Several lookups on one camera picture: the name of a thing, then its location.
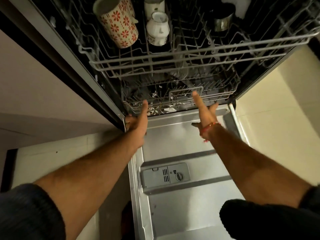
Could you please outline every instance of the dark sweater sleeve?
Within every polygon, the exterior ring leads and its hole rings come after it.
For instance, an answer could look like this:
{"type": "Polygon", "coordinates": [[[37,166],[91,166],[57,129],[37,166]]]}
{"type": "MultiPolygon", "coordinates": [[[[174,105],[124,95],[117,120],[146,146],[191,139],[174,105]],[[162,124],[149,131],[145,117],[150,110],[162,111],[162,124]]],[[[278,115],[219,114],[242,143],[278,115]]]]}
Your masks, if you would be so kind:
{"type": "Polygon", "coordinates": [[[65,240],[65,225],[46,191],[23,184],[0,194],[0,239],[65,240]]]}
{"type": "Polygon", "coordinates": [[[220,210],[220,219],[236,240],[320,239],[319,196],[319,187],[312,188],[303,197],[299,209],[228,200],[220,210]]]}

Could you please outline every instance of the red string bracelet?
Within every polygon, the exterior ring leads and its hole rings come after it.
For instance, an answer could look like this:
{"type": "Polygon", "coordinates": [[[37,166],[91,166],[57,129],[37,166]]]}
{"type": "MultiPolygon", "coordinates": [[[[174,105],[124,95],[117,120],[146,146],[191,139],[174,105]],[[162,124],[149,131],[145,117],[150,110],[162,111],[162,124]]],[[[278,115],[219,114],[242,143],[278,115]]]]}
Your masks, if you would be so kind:
{"type": "Polygon", "coordinates": [[[214,126],[215,124],[219,124],[219,122],[212,122],[210,123],[209,125],[203,127],[201,130],[200,130],[200,136],[202,137],[202,134],[207,132],[212,126],[214,126]]]}

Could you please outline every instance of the lower dish rack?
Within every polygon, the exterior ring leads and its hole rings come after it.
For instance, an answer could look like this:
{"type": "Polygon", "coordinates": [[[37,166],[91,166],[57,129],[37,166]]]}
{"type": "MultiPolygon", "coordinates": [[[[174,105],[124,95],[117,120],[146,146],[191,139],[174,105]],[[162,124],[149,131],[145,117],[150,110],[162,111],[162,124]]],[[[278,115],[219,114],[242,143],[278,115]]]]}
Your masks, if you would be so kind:
{"type": "Polygon", "coordinates": [[[212,31],[200,1],[166,0],[169,41],[156,47],[146,41],[143,2],[132,1],[139,36],[124,49],[113,44],[92,13],[94,0],[56,6],[78,51],[105,79],[120,80],[119,96],[133,114],[144,99],[150,115],[192,109],[194,90],[207,104],[226,101],[252,66],[271,67],[320,29],[318,0],[252,0],[245,19],[235,18],[222,34],[212,31]]]}

